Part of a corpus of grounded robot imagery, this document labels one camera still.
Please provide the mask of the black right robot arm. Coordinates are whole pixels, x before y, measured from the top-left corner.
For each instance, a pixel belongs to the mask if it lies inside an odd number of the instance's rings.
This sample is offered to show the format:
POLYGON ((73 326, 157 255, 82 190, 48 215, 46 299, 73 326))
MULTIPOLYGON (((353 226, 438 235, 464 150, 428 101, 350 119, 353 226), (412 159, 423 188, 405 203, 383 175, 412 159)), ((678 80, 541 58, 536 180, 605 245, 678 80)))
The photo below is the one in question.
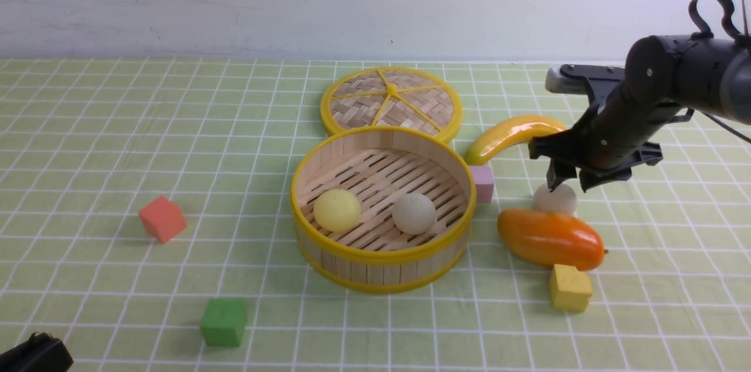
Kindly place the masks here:
POLYGON ((528 144, 531 158, 550 159, 550 190, 573 178, 582 190, 629 180, 632 168, 662 161, 651 137, 695 111, 750 121, 749 48, 731 40, 649 36, 631 46, 623 68, 562 65, 548 70, 546 86, 589 99, 574 126, 528 144))

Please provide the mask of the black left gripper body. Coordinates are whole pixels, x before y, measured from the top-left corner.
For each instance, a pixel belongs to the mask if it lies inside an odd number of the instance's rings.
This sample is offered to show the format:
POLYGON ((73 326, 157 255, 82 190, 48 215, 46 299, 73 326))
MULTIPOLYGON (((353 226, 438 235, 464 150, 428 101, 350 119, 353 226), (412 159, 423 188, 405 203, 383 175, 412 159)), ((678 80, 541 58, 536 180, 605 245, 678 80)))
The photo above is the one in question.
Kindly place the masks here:
POLYGON ((67 371, 72 365, 64 342, 48 333, 33 333, 1 355, 2 371, 67 371))

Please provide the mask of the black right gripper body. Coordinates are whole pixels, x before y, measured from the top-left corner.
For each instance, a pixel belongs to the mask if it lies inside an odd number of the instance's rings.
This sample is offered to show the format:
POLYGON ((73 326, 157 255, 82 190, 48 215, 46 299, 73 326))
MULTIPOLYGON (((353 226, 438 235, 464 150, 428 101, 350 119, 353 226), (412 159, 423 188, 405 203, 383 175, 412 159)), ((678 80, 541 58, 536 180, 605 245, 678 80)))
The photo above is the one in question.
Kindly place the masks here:
POLYGON ((565 131, 532 139, 530 158, 547 157, 594 176, 662 161, 660 145, 649 140, 664 125, 684 121, 678 114, 684 109, 681 105, 641 104, 619 82, 584 82, 583 86, 590 105, 582 117, 565 131))

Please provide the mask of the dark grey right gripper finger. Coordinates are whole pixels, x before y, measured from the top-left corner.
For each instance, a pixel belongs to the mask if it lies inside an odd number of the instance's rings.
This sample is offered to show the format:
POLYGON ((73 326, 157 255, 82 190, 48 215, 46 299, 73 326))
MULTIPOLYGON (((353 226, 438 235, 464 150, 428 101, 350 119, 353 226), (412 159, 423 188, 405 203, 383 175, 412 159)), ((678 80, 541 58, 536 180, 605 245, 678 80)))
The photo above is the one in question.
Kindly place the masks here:
POLYGON ((558 159, 550 159, 546 174, 547 188, 550 192, 553 192, 557 187, 566 182, 566 180, 576 177, 577 170, 575 166, 558 159))
POLYGON ((583 192, 592 190, 592 188, 600 187, 601 185, 628 181, 631 179, 631 168, 615 168, 613 170, 595 171, 592 169, 581 168, 579 173, 580 188, 583 192))

